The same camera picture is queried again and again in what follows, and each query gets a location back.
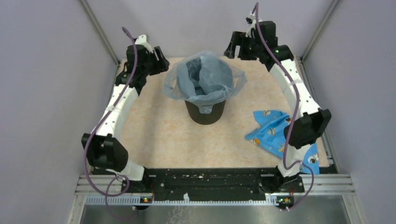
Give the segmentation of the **translucent blue trash bag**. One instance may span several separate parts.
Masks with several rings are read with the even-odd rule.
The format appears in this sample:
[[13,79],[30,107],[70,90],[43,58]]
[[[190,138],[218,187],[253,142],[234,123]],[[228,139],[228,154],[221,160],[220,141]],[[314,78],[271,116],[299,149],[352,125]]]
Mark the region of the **translucent blue trash bag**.
[[163,92],[174,100],[190,102],[202,114],[215,104],[235,97],[246,84],[244,71],[211,51],[201,51],[175,63],[168,71]]

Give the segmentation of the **black plastic trash bin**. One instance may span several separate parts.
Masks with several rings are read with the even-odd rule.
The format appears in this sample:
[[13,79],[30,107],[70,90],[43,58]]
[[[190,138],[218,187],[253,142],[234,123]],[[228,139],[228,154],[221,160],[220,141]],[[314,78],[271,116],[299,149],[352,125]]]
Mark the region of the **black plastic trash bin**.
[[190,117],[209,125],[222,116],[225,101],[234,90],[231,67],[216,56],[195,55],[177,69],[177,87]]

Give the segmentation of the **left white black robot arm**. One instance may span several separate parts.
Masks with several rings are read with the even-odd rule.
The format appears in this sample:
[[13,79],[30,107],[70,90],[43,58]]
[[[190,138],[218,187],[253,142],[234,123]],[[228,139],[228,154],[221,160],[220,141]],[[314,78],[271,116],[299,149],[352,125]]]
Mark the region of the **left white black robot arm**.
[[129,158],[128,151],[119,138],[129,110],[147,82],[147,76],[165,72],[169,65],[159,46],[150,52],[138,44],[136,54],[133,47],[128,46],[127,59],[115,79],[103,121],[98,128],[94,128],[92,138],[85,133],[81,139],[83,147],[87,148],[86,159],[89,165],[124,175],[132,181],[132,187],[139,193],[149,189],[150,181],[144,177],[145,168]]

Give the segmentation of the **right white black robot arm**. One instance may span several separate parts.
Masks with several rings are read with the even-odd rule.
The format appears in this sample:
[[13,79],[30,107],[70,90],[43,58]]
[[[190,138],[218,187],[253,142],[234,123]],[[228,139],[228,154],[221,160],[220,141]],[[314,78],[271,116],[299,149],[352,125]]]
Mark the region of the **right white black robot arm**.
[[332,115],[322,109],[301,82],[294,56],[287,45],[279,45],[276,24],[273,21],[247,19],[246,32],[234,31],[224,56],[241,60],[259,60],[284,89],[284,96],[293,110],[291,121],[282,129],[285,139],[282,162],[274,187],[287,192],[304,166],[309,149],[316,143],[327,127]]

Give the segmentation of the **blue patterned cloth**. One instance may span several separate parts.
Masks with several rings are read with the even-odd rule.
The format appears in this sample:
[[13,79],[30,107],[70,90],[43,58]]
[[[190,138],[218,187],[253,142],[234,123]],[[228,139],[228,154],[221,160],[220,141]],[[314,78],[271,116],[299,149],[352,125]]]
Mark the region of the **blue patterned cloth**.
[[[245,139],[266,150],[267,152],[283,158],[286,138],[283,130],[288,126],[291,117],[288,113],[279,110],[254,111],[253,116],[259,127],[245,136]],[[319,175],[319,156],[317,144],[310,146],[304,156],[303,164],[299,171],[305,174]]]

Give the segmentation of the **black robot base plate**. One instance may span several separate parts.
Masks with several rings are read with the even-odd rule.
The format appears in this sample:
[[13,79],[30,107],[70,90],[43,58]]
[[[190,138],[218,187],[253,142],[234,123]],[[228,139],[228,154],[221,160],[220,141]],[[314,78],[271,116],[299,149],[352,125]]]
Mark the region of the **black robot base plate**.
[[265,200],[266,194],[303,193],[302,177],[283,178],[276,168],[148,168],[141,181],[123,181],[128,193],[153,193],[154,200]]

